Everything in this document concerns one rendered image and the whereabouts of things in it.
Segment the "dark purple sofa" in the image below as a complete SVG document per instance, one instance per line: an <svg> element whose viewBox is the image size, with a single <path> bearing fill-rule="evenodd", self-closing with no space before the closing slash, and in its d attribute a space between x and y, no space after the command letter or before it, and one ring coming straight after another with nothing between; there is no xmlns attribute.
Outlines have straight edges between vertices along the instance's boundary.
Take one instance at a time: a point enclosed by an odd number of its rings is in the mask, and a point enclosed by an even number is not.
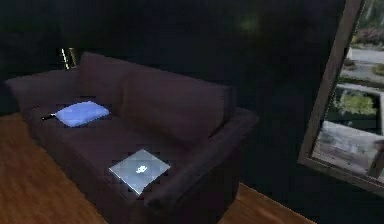
<svg viewBox="0 0 384 224"><path fill-rule="evenodd" d="M31 137L107 224L217 224L236 198L257 117L230 86L90 52L74 69L5 84ZM77 127L41 120L86 101L110 113ZM170 168L137 195L109 168L140 149Z"/></svg>

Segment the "silver closed laptop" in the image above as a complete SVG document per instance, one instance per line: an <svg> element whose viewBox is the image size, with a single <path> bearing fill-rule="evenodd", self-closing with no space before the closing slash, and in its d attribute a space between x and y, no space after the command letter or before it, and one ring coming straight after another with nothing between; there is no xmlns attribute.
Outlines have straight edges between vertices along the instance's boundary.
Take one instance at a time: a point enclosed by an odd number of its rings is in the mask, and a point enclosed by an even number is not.
<svg viewBox="0 0 384 224"><path fill-rule="evenodd" d="M137 195L155 179L161 176L170 168L170 165L163 162L156 156L144 149L140 149L109 170L122 182L127 184Z"/></svg>

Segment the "blue pillow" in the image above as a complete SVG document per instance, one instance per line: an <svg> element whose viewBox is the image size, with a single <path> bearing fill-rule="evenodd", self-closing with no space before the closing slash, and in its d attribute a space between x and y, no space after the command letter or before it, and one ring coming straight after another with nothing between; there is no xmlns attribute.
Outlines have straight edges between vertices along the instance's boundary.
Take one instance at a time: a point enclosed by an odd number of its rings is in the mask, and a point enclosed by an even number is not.
<svg viewBox="0 0 384 224"><path fill-rule="evenodd" d="M68 127L77 127L107 116L110 113L105 107L92 102L80 102L67 106L55 113L55 117Z"/></svg>

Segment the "brass floor lamp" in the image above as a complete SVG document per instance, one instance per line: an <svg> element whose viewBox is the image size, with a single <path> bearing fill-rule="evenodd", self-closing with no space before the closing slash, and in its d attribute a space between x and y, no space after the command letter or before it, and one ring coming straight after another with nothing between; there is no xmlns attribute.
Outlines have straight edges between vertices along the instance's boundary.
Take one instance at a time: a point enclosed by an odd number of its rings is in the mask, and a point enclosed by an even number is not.
<svg viewBox="0 0 384 224"><path fill-rule="evenodd" d="M61 48L61 56L65 70L70 70L77 67L77 53L74 48Z"/></svg>

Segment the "wooden framed window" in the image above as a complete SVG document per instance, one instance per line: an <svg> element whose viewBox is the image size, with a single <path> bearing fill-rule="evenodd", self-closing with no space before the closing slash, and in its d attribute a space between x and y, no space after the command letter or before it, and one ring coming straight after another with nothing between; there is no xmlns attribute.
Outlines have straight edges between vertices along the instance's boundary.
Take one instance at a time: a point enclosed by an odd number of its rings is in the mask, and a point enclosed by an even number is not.
<svg viewBox="0 0 384 224"><path fill-rule="evenodd" d="M384 198L384 0L346 0L298 162Z"/></svg>

